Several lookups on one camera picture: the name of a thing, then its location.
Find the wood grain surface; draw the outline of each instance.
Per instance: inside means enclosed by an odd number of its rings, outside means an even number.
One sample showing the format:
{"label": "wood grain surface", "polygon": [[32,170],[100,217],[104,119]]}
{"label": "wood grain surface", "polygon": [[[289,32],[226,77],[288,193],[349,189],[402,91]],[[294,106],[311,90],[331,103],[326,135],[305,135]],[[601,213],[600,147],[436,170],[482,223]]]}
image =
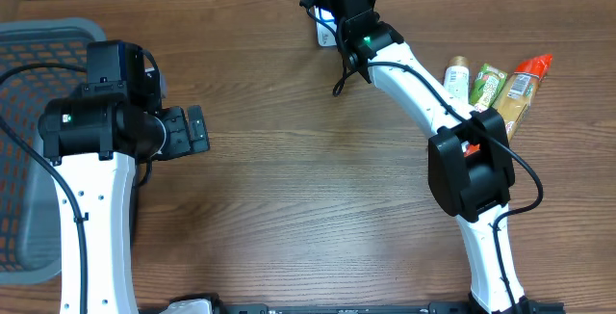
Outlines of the wood grain surface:
{"label": "wood grain surface", "polygon": [[[426,140],[355,77],[331,97],[338,53],[319,49],[299,0],[22,3],[20,19],[82,16],[148,48],[168,106],[203,107],[212,150],[154,164],[133,249],[142,307],[215,291],[231,303],[464,300],[458,227],[426,182]],[[437,78],[455,55],[512,71],[553,53],[512,147],[546,199],[511,221],[535,300],[616,311],[616,0],[378,0]],[[536,193],[520,168],[512,205]],[[60,278],[0,288],[0,311],[55,313]]]}

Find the black cable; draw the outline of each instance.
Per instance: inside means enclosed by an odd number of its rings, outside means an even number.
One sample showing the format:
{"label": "black cable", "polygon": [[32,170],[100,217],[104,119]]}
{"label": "black cable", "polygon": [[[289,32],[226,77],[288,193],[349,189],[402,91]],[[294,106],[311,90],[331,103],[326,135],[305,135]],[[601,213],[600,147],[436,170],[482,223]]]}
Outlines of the black cable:
{"label": "black cable", "polygon": [[[86,72],[86,69],[83,67],[79,67],[77,65],[66,65],[66,64],[53,64],[53,63],[40,63],[40,64],[30,64],[23,65],[20,67],[12,68],[0,75],[0,86],[17,73],[27,71],[30,69],[36,68],[64,68],[69,70],[74,70],[78,72]],[[7,124],[7,122],[0,116],[0,128],[9,136],[13,142],[15,142],[19,147],[21,147],[26,153],[28,153],[39,165],[41,165],[51,176],[56,179],[58,185],[62,188],[64,193],[66,194],[66,198],[70,203],[70,207],[73,210],[73,215],[75,217],[75,224],[77,226],[77,239],[79,241],[79,260],[80,260],[80,268],[81,268],[81,289],[80,289],[80,313],[86,314],[88,311],[88,254],[87,254],[87,246],[86,246],[86,230],[84,229],[84,218],[81,215],[81,210],[79,209],[79,203],[77,203],[77,199],[73,194],[72,190],[68,186],[68,183],[62,178],[62,176],[58,173],[56,169],[54,169],[47,160],[45,160],[42,156],[40,156],[34,149],[32,149],[27,143],[25,143],[17,134],[11,129],[11,127]]]}
{"label": "black cable", "polygon": [[340,21],[338,22],[338,26],[336,26],[336,43],[340,43],[340,49],[342,51],[342,54],[345,58],[348,58],[348,50],[347,47],[345,46],[345,41],[343,40],[343,26],[345,26],[345,22],[347,22],[347,18],[345,16],[343,16],[342,18],[340,18]]}
{"label": "black cable", "polygon": [[145,175],[143,176],[139,184],[137,184],[137,187],[140,188],[143,185],[147,184],[150,181],[151,177],[152,177],[152,159],[150,158],[150,159],[147,159],[147,163],[145,165]]}
{"label": "black cable", "polygon": [[160,85],[161,84],[161,70],[158,69],[158,65],[156,64],[156,60],[154,60],[154,56],[152,55],[152,53],[150,53],[149,51],[143,48],[141,49],[141,52],[143,53],[143,56],[147,58],[147,60],[152,64],[152,67],[154,68],[154,71],[156,72],[156,82]]}
{"label": "black cable", "polygon": [[[315,16],[313,16],[308,9],[306,9],[306,12],[308,13],[308,15],[311,18],[313,18],[315,21],[317,21],[319,24],[323,25],[327,30],[329,30],[332,33],[332,35],[336,36],[336,45],[338,46],[339,50],[341,51],[341,54],[347,55],[347,54],[345,54],[347,51],[344,48],[344,43],[342,41],[342,36],[340,36],[340,32],[334,32],[334,30],[331,27],[327,26],[322,21],[320,21]],[[500,214],[495,219],[494,224],[492,226],[492,232],[493,232],[493,236],[494,236],[494,243],[495,243],[495,248],[496,248],[496,253],[497,253],[497,259],[499,261],[501,280],[504,283],[505,289],[507,291],[507,295],[509,297],[509,300],[511,301],[511,306],[513,307],[513,311],[514,311],[514,313],[517,313],[518,309],[517,309],[516,304],[515,304],[516,301],[515,301],[515,299],[513,297],[513,291],[511,290],[511,285],[509,284],[509,279],[507,278],[507,274],[506,274],[506,271],[504,269],[504,262],[502,261],[501,243],[499,242],[499,231],[500,231],[499,223],[503,219],[505,219],[507,217],[511,217],[511,216],[514,216],[514,215],[517,215],[517,214],[521,214],[521,213],[525,213],[525,212],[531,211],[531,210],[537,208],[539,206],[539,204],[541,204],[541,202],[543,201],[543,196],[544,196],[543,184],[541,183],[541,179],[539,179],[539,176],[537,175],[537,173],[532,169],[532,167],[526,161],[524,161],[524,159],[522,159],[522,157],[520,157],[520,155],[516,154],[508,146],[500,143],[498,140],[496,140],[492,136],[486,134],[483,130],[477,128],[472,123],[468,122],[465,118],[462,118],[462,116],[460,116],[453,109],[453,107],[451,107],[448,104],[448,102],[434,89],[434,87],[432,87],[432,85],[430,85],[429,82],[419,72],[417,72],[415,69],[413,69],[411,66],[403,65],[403,64],[400,64],[400,63],[390,63],[390,62],[377,62],[377,63],[367,63],[366,64],[366,67],[371,67],[371,66],[372,67],[374,67],[374,66],[396,67],[396,68],[400,68],[403,71],[406,71],[406,72],[412,74],[413,76],[415,76],[417,79],[419,79],[425,85],[425,87],[430,91],[430,93],[432,93],[434,98],[436,98],[436,100],[439,101],[439,103],[443,106],[443,108],[445,108],[447,113],[450,113],[452,116],[457,118],[461,123],[464,123],[467,126],[470,126],[480,137],[483,137],[488,142],[491,142],[492,144],[495,144],[499,148],[501,148],[504,151],[506,151],[511,156],[511,158],[513,160],[515,160],[518,164],[520,164],[520,166],[522,166],[522,168],[530,175],[530,177],[534,181],[534,183],[535,183],[535,185],[537,187],[537,198],[531,204],[529,204],[528,206],[517,208],[517,209],[513,209],[513,210],[510,210],[508,212]],[[347,67],[344,64],[344,60],[343,60],[343,77],[338,81],[338,83],[336,83],[336,86],[334,87],[334,91],[333,91],[334,96],[338,96],[340,94],[340,92],[342,92],[342,88],[345,85],[345,80],[348,77],[350,77],[352,74],[354,74],[356,71],[357,70],[355,69],[355,70],[352,70],[351,72],[347,73]]]}

